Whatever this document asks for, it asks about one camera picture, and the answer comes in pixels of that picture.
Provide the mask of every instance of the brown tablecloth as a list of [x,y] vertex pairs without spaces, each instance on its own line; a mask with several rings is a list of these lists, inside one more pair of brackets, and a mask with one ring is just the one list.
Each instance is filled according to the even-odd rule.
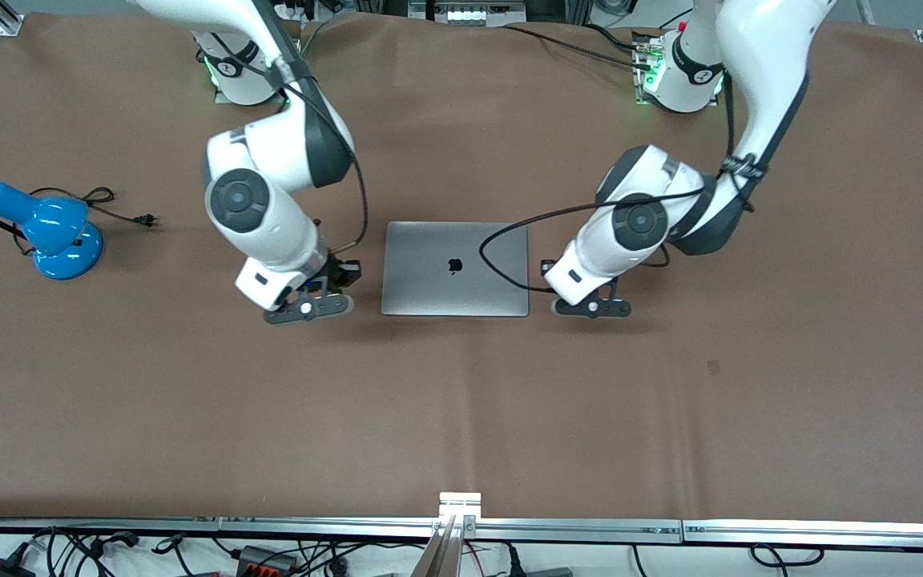
[[[622,55],[592,30],[536,30]],[[272,106],[212,103],[184,30],[32,14],[0,39],[0,180],[118,191],[98,267],[41,278],[0,233],[0,515],[435,514],[923,522],[923,45],[827,23],[795,123],[722,252],[622,281],[626,321],[380,314],[389,220],[581,204],[627,147],[713,171],[720,108],[512,30],[359,15],[308,55],[373,226],[348,317],[272,328],[233,281],[200,164]],[[747,111],[740,108],[740,120]],[[330,244],[356,184],[300,194]],[[583,215],[530,237],[530,275]]]

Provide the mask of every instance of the lamp base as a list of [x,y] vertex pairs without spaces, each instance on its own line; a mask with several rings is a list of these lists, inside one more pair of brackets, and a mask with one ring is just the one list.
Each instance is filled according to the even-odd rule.
[[54,280],[77,278],[91,270],[102,255],[102,233],[92,223],[87,223],[74,242],[77,241],[80,244],[71,244],[58,255],[48,256],[44,252],[35,251],[32,256],[34,268]]

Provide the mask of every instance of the robotic arm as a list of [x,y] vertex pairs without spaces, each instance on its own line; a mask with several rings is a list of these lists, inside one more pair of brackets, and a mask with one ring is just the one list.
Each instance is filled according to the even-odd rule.
[[[237,288],[267,310],[271,324],[351,311],[352,300],[340,289],[361,276],[358,262],[341,262],[333,255],[292,195],[344,179],[355,162],[354,142],[272,4],[129,1],[157,18],[194,30],[195,40],[209,56],[231,59],[228,63],[266,77],[273,91],[287,92],[284,112],[212,136],[206,147],[206,212],[220,233],[247,256]],[[224,41],[236,34],[250,39],[248,48]],[[252,44],[268,64],[266,70],[254,68],[246,56],[238,58],[235,50]],[[297,298],[287,302],[293,293]]]
[[[642,263],[663,242],[686,255],[706,255],[725,245],[802,102],[810,41],[834,3],[695,1],[685,31],[664,36],[664,54],[671,57],[664,59],[655,97],[674,110],[699,110],[713,94],[724,63],[747,100],[746,131],[717,180],[656,146],[623,154],[596,200],[629,204],[598,208],[546,271],[546,281],[564,300],[554,310],[596,317],[605,304],[597,289]],[[708,27],[713,45],[707,44]],[[622,310],[625,314],[618,315],[625,317],[629,308]]]

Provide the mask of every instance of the brown table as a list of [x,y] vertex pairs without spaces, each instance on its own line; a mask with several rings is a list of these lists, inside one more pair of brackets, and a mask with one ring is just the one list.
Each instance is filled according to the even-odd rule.
[[[143,16],[0,39],[0,180],[165,220],[92,216],[105,255],[62,283],[0,233],[0,515],[429,515],[479,490],[488,516],[923,522],[923,45],[824,25],[757,212],[722,252],[623,277],[632,318],[533,295],[525,319],[440,319],[380,314],[389,220],[581,204],[639,143],[714,169],[724,112],[636,105],[627,70],[510,30],[319,34],[373,227],[356,310],[291,328],[234,288],[202,201],[208,136],[272,106],[213,105],[190,35]],[[339,244],[357,194],[300,200]],[[529,231],[532,278],[585,218]]]

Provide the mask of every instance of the silver laptop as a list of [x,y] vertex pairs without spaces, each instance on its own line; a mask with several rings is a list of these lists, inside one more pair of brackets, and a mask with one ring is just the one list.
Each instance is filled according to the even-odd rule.
[[[384,314],[420,317],[526,317],[529,293],[486,266],[479,245],[508,223],[395,222],[387,225]],[[528,284],[525,228],[486,248],[506,275]]]

